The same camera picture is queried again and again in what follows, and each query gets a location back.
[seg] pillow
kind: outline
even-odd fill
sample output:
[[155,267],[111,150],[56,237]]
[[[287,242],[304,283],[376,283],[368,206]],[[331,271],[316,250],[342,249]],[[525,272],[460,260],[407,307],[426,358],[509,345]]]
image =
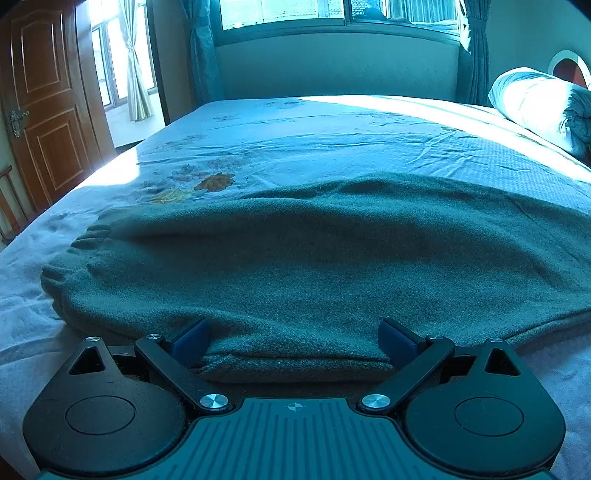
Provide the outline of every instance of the pillow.
[[488,98],[512,122],[585,158],[591,144],[591,91],[522,67],[498,77]]

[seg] green blanket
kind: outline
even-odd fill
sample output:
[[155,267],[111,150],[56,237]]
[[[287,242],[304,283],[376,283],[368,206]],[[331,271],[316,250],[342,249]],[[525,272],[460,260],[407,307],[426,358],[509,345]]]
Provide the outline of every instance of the green blanket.
[[232,200],[104,213],[43,269],[56,312],[133,340],[206,316],[216,382],[391,373],[383,317],[514,345],[586,321],[591,218],[437,177],[384,173]]

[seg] bed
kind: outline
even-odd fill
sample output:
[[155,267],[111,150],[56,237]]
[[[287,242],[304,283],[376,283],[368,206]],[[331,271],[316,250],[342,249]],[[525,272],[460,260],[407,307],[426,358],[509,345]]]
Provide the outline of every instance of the bed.
[[[215,202],[377,171],[447,177],[591,213],[591,169],[494,109],[389,96],[205,105],[95,172],[0,254],[0,455],[26,480],[38,474],[22,420],[81,341],[51,308],[41,267],[100,212],[145,202]],[[219,173],[233,182],[195,189]],[[566,419],[553,467],[560,480],[591,478],[588,323],[519,350]]]

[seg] silver bolt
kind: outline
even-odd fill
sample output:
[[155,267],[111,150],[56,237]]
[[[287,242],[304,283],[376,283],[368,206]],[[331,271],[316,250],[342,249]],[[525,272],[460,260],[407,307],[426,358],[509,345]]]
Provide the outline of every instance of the silver bolt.
[[385,408],[390,405],[390,399],[386,395],[374,393],[364,396],[363,399],[361,399],[361,403],[367,408],[379,410],[380,408]]
[[208,410],[219,410],[228,404],[228,398],[219,393],[210,393],[202,397],[199,403]]

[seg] blue gripper pad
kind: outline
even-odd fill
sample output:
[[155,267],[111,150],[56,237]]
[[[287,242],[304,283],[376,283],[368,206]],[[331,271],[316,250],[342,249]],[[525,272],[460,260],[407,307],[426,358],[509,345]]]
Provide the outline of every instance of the blue gripper pad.
[[209,347],[209,327],[206,319],[191,324],[173,335],[168,343],[169,354],[185,368],[191,368]]
[[427,342],[399,323],[384,319],[378,327],[378,346],[400,370],[425,351]]

